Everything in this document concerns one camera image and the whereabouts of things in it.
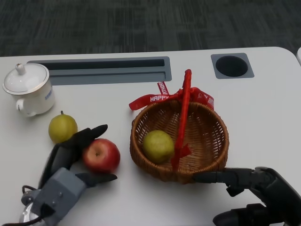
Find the cup holder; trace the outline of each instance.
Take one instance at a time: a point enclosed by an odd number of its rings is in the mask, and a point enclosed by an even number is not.
[[[238,77],[248,71],[246,62],[237,56],[223,56],[216,61],[216,69],[229,77]]]
[[[218,79],[254,77],[250,62],[245,53],[211,55],[215,76]]]

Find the basket handle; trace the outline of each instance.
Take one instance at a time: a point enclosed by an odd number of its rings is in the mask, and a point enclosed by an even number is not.
[[[191,87],[191,75],[192,72],[190,69],[185,71],[185,77],[183,82],[183,98],[182,98],[182,109],[180,116],[180,125],[178,130],[178,137],[174,145],[174,157],[171,159],[171,165],[173,170],[178,170],[180,158],[190,154],[190,150],[186,145],[185,148],[182,148],[185,135],[185,127],[188,115],[188,107],[190,100],[190,87]]]

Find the red apple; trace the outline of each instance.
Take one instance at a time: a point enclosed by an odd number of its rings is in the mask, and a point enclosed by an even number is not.
[[[96,139],[84,150],[82,159],[92,172],[112,173],[120,162],[120,152],[107,139]]]

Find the green pear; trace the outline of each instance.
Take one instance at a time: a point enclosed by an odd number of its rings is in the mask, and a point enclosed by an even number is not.
[[[77,133],[76,121],[61,111],[60,115],[51,120],[48,133],[54,144],[62,143]]]
[[[143,151],[153,163],[163,163],[174,155],[174,143],[166,132],[153,130],[143,139]]]

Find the circular hole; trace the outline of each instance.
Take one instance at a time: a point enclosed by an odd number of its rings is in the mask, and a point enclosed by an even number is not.
[[[216,69],[229,77],[239,77],[248,71],[246,62],[237,56],[223,56],[216,61]]]

